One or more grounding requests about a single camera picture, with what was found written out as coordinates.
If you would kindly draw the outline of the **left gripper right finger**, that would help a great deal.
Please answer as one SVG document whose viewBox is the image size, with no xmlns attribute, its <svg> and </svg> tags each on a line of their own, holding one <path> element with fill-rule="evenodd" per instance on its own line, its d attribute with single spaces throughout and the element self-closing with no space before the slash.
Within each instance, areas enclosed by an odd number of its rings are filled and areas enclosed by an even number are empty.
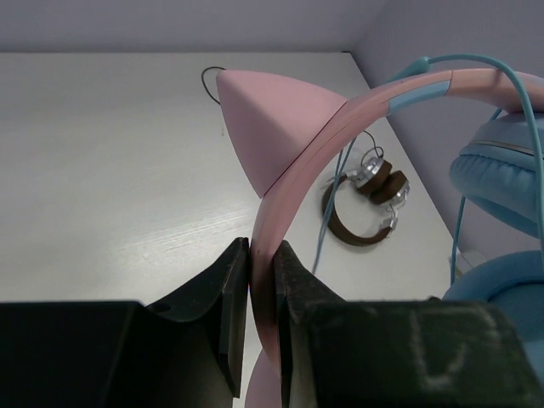
<svg viewBox="0 0 544 408">
<path fill-rule="evenodd" d="M 347 301 L 290 244 L 274 257 L 285 407 L 539 407 L 536 251 L 480 265 L 438 299 Z"/>
</svg>

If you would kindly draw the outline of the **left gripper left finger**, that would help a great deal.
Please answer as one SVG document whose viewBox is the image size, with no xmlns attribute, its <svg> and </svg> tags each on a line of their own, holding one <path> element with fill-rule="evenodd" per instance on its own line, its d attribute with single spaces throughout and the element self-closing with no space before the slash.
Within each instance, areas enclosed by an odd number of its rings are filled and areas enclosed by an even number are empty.
<svg viewBox="0 0 544 408">
<path fill-rule="evenodd" d="M 3 303 L 4 407 L 230 407 L 241 393 L 249 243 L 165 297 Z"/>
</svg>

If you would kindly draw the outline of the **blue pink cat-ear headphones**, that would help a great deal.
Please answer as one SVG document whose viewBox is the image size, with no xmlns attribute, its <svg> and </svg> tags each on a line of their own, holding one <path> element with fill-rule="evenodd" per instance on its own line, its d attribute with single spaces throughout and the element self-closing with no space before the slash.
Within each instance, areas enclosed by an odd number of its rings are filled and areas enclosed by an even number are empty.
<svg viewBox="0 0 544 408">
<path fill-rule="evenodd" d="M 328 163 L 374 122 L 434 98 L 479 100 L 497 108 L 463 148 L 450 180 L 464 201 L 535 238 L 543 236 L 543 81 L 492 63 L 430 72 L 409 68 L 354 99 L 289 77 L 223 71 L 217 79 L 235 153 L 261 204 L 251 239 L 250 295 L 262 351 L 245 404 L 281 403 L 279 323 L 274 257 L 303 199 Z M 352 278 L 320 280 L 347 301 L 442 298 L 463 275 L 444 261 L 445 247 L 422 233 L 416 212 L 393 246 Z"/>
</svg>

